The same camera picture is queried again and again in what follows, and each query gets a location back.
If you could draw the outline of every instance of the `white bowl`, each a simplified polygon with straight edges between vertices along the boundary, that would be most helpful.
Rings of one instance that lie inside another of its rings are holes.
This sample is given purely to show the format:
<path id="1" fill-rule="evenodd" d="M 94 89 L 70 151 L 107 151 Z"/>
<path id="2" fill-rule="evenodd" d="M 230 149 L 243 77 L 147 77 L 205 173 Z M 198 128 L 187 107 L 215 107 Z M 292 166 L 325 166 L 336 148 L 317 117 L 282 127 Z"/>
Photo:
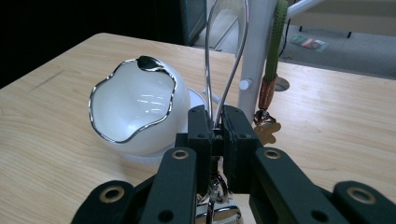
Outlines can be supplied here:
<path id="1" fill-rule="evenodd" d="M 121 63 L 92 90 L 92 127 L 123 155 L 158 156 L 185 132 L 190 95 L 178 72 L 141 56 Z"/>

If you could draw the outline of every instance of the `green braided handle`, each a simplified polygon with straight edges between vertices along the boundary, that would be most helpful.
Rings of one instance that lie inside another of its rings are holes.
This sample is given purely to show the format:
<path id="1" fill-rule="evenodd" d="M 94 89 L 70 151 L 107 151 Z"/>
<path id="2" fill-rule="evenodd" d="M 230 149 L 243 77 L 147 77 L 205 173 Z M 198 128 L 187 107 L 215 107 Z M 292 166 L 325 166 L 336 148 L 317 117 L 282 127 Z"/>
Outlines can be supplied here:
<path id="1" fill-rule="evenodd" d="M 276 77 L 278 50 L 280 40 L 283 33 L 283 26 L 288 13 L 289 3 L 286 0 L 278 0 L 276 4 L 276 11 L 274 13 L 274 24 L 270 37 L 270 45 L 268 49 L 267 62 L 265 65 L 264 80 L 271 82 Z"/>

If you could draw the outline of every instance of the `metal tongs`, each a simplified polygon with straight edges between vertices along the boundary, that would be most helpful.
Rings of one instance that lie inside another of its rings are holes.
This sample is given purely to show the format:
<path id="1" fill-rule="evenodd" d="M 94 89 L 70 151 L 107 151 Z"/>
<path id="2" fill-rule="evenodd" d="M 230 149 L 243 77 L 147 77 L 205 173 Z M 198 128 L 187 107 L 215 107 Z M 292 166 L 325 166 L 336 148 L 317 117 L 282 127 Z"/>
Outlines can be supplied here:
<path id="1" fill-rule="evenodd" d="M 239 36 L 238 36 L 238 46 L 237 51 L 235 53 L 235 60 L 233 62 L 233 69 L 230 73 L 228 78 L 228 82 L 224 89 L 223 94 L 220 97 L 218 108 L 216 115 L 213 116 L 213 106 L 212 106 L 212 88 L 210 83 L 210 63 L 209 63 L 209 38 L 210 38 L 210 31 L 212 25 L 218 16 L 219 12 L 222 9 L 230 9 L 232 10 L 238 17 L 238 29 L 239 29 Z M 225 98 L 227 97 L 227 93 L 230 89 L 230 86 L 233 82 L 233 77 L 235 75 L 236 69 L 238 67 L 239 61 L 242 57 L 242 52 L 245 46 L 245 42 L 247 39 L 248 34 L 248 0 L 239 0 L 239 1 L 225 1 L 225 0 L 215 0 L 209 14 L 207 26 L 206 26 L 206 35 L 205 35 L 205 93 L 206 93 L 206 109 L 208 112 L 208 116 L 213 124 L 213 130 L 219 130 L 219 123 L 220 117 L 222 113 L 222 108 L 224 106 Z M 229 202 L 229 192 L 226 183 L 222 179 L 219 172 L 212 172 L 211 183 L 209 186 L 209 191 L 204 196 L 203 199 L 199 200 L 198 203 L 203 203 L 205 199 L 209 199 L 207 204 L 207 211 L 206 211 L 206 223 L 213 223 L 214 215 L 215 215 L 215 203 L 228 203 Z M 230 207 L 225 207 L 224 210 L 235 210 L 234 206 L 233 209 Z M 223 219 L 222 223 L 230 223 L 230 220 Z"/>

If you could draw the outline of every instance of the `light wood tabletop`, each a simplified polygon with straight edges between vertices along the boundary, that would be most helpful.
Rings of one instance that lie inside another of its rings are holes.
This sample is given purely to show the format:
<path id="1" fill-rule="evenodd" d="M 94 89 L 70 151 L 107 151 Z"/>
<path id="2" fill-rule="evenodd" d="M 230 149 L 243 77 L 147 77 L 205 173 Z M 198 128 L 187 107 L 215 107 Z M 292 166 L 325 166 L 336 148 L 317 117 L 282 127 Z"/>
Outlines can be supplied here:
<path id="1" fill-rule="evenodd" d="M 68 223 L 97 186 L 114 179 L 138 185 L 156 173 L 157 166 L 108 148 L 88 116 L 93 86 L 141 55 L 172 65 L 188 87 L 204 88 L 202 49 L 99 34 L 0 90 L 0 223 Z M 221 94 L 233 55 L 211 57 L 213 91 Z M 396 81 L 287 63 L 278 74 L 290 88 L 276 92 L 269 108 L 282 125 L 271 146 L 325 189 L 355 180 L 396 202 Z M 236 105 L 238 81 L 229 105 Z M 254 223 L 248 196 L 235 199 Z"/>

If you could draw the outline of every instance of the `silver wavy rim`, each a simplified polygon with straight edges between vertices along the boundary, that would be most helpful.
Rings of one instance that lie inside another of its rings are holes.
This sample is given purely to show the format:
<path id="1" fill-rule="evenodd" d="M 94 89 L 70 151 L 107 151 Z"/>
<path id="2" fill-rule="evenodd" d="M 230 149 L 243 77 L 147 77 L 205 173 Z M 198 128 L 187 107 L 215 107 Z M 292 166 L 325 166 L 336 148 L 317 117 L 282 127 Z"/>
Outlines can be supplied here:
<path id="1" fill-rule="evenodd" d="M 103 133 L 101 133 L 99 130 L 97 130 L 97 129 L 96 129 L 95 122 L 94 122 L 93 114 L 92 114 L 92 99 L 93 99 L 95 93 L 97 92 L 97 90 L 99 89 L 99 87 L 101 87 L 102 85 L 104 85 L 107 81 L 109 81 L 111 78 L 113 78 L 113 77 L 115 76 L 115 73 L 117 72 L 117 70 L 118 70 L 121 66 L 123 66 L 123 65 L 125 65 L 125 64 L 127 64 L 127 63 L 136 63 L 138 59 L 127 60 L 127 61 L 124 61 L 124 62 L 120 63 L 120 64 L 117 66 L 117 68 L 116 68 L 106 79 L 100 81 L 98 84 L 96 84 L 96 86 L 93 87 L 92 92 L 91 92 L 91 95 L 90 95 L 90 101 L 88 102 L 88 111 L 89 111 L 89 115 L 90 115 L 91 126 L 93 127 L 93 129 L 94 129 L 103 139 L 107 140 L 108 142 L 116 143 L 116 144 L 124 144 L 124 143 L 127 143 L 127 142 L 131 141 L 131 139 L 133 139 L 138 133 L 140 133 L 140 132 L 142 132 L 142 131 L 144 131 L 144 130 L 146 130 L 146 129 L 148 129 L 148 128 L 154 126 L 154 125 L 157 125 L 157 124 L 163 122 L 164 120 L 166 120 L 166 119 L 168 118 L 169 114 L 170 114 L 171 111 L 172 111 L 173 100 L 174 100 L 175 91 L 176 91 L 176 88 L 177 88 L 176 79 L 175 79 L 175 77 L 174 77 L 169 71 L 167 71 L 167 70 L 165 69 L 165 67 L 164 67 L 164 65 L 163 65 L 162 62 L 160 62 L 160 61 L 158 61 L 158 60 L 156 60 L 156 59 L 154 59 L 154 58 L 151 58 L 151 57 L 148 57 L 148 58 L 150 58 L 151 60 L 153 60 L 153 61 L 158 65 L 158 67 L 153 68 L 153 69 L 142 69 L 142 68 L 139 67 L 142 71 L 164 73 L 164 74 L 168 75 L 170 78 L 172 78 L 172 80 L 174 81 L 174 88 L 172 89 L 171 99 L 170 99 L 170 102 L 169 102 L 168 110 L 167 110 L 166 114 L 165 114 L 161 119 L 158 119 L 158 120 L 156 120 L 156 121 L 153 121 L 153 122 L 151 122 L 151 123 L 149 123 L 149 124 L 146 124 L 146 125 L 140 127 L 140 128 L 137 129 L 135 132 L 133 132 L 128 138 L 126 138 L 125 140 L 122 140 L 122 141 L 116 141 L 116 140 L 114 140 L 114 139 L 111 139 L 111 138 L 107 137 L 106 135 L 104 135 Z"/>

